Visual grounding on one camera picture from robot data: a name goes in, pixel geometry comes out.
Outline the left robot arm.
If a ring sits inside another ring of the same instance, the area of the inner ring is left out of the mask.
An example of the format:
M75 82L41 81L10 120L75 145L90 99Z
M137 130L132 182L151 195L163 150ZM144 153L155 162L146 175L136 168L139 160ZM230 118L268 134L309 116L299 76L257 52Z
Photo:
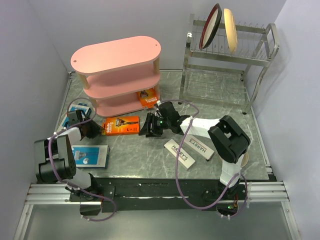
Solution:
M38 184L67 184L72 194L93 201L102 190L91 173L76 167L72 145L84 138L94 139L103 132L103 127L83 110L67 112L68 122L51 137L33 144L35 176Z

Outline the blue Harry's razor box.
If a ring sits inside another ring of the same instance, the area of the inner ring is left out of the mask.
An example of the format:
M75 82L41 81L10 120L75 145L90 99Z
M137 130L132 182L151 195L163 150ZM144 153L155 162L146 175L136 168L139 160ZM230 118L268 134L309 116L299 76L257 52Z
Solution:
M108 145L73 145L75 165L80 169L108 167L110 148Z

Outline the orange Gillette box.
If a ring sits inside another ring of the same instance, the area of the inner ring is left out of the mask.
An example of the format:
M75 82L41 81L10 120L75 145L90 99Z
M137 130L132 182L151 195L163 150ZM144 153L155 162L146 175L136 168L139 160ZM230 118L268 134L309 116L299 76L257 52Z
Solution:
M136 95L144 110L153 108L160 99L160 93L154 87L140 90Z
M102 123L102 135L133 135L140 131L140 118L138 116L108 117Z

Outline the pink three-tier shelf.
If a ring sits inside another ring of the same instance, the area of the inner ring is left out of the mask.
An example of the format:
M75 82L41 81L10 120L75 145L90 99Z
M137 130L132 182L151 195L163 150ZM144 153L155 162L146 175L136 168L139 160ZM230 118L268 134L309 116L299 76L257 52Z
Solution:
M140 111L141 92L160 97L161 44L150 36L133 36L78 49L70 64L104 118Z

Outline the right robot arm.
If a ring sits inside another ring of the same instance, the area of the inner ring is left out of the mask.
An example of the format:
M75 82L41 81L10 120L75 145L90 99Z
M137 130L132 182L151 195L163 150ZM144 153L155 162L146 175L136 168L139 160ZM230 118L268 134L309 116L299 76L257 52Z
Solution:
M164 130L178 135L193 135L212 141L219 157L222 170L219 178L219 195L232 198L240 182L241 162L251 144L244 130L229 115L217 119L197 118L195 115L180 115L171 101L158 100L155 113L149 112L140 136L160 137Z

